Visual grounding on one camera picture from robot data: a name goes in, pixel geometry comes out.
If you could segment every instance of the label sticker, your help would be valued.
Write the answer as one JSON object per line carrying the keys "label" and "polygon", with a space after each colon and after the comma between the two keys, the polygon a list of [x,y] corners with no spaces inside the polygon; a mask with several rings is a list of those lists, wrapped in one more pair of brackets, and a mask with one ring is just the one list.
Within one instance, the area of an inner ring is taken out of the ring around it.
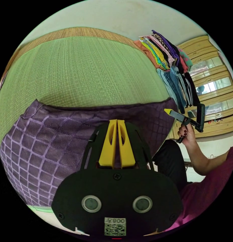
{"label": "label sticker", "polygon": [[126,236],[126,219],[105,218],[105,235]]}

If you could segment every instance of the qr code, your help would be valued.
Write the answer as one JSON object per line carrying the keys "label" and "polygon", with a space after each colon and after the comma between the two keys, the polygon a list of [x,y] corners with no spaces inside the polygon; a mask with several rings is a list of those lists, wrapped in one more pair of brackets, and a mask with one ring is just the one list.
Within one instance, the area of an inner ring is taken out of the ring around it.
{"label": "qr code", "polygon": [[105,235],[126,236],[125,224],[105,224]]}

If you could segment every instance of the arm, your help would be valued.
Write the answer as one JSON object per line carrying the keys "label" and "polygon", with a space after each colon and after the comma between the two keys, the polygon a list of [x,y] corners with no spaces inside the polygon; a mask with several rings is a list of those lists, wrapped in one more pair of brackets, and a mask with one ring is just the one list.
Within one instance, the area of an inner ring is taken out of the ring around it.
{"label": "arm", "polygon": [[206,176],[210,171],[214,170],[216,167],[225,162],[229,152],[227,151],[226,153],[213,159],[208,159],[200,150],[197,142],[195,142],[193,145],[186,146],[186,149],[194,170],[201,176]]}
{"label": "arm", "polygon": [[214,159],[208,159],[202,153],[198,143],[196,142],[194,129],[191,124],[188,124],[187,126],[181,126],[178,135],[180,137],[185,136],[185,139],[182,143],[187,149],[194,170],[199,175],[206,176],[210,171],[214,170],[216,167],[225,162],[229,151]]}

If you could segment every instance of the wooden cabinet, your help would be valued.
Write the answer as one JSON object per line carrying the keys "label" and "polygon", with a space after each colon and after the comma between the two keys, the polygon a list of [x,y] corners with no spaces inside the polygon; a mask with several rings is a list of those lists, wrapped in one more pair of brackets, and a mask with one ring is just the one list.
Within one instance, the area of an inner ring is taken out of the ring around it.
{"label": "wooden cabinet", "polygon": [[[233,115],[233,92],[201,102],[205,105],[205,121],[215,120]],[[197,107],[185,109],[185,116],[196,121]]]}
{"label": "wooden cabinet", "polygon": [[233,81],[229,71],[204,77],[195,81],[194,85],[201,102],[233,92]]}
{"label": "wooden cabinet", "polygon": [[[208,137],[233,131],[233,80],[208,36],[193,38],[178,45],[191,59],[189,73],[206,115],[203,133],[195,130],[196,137]],[[197,107],[185,109],[185,116],[196,120]],[[175,122],[169,134],[178,139],[180,122]]]}

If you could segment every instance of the mirror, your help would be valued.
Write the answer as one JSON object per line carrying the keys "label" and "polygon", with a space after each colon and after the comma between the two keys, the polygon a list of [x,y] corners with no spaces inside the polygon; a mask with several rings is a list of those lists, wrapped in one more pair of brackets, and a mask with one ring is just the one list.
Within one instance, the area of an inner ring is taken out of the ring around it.
{"label": "mirror", "polygon": [[202,86],[196,87],[197,95],[204,95],[210,92],[217,91],[219,89],[231,86],[231,80],[229,77],[225,77],[216,81],[209,82]]}
{"label": "mirror", "polygon": [[213,57],[209,60],[206,60],[206,61],[204,60],[202,62],[199,62],[199,63],[193,65],[191,67],[191,70],[189,73],[191,76],[194,76],[198,73],[201,73],[203,71],[206,71],[208,69],[211,69],[216,66],[221,66],[221,65],[223,65],[223,62],[222,62],[221,58],[219,56],[217,56],[217,57]]}
{"label": "mirror", "polygon": [[[219,113],[228,109],[233,108],[233,98],[226,100],[226,101],[222,101],[219,103],[215,103],[215,104],[211,104],[209,106],[205,107],[205,115],[210,115],[210,114],[214,114],[214,113]],[[193,109],[191,111],[188,111],[188,116],[190,118],[195,118],[197,117],[197,110]]]}

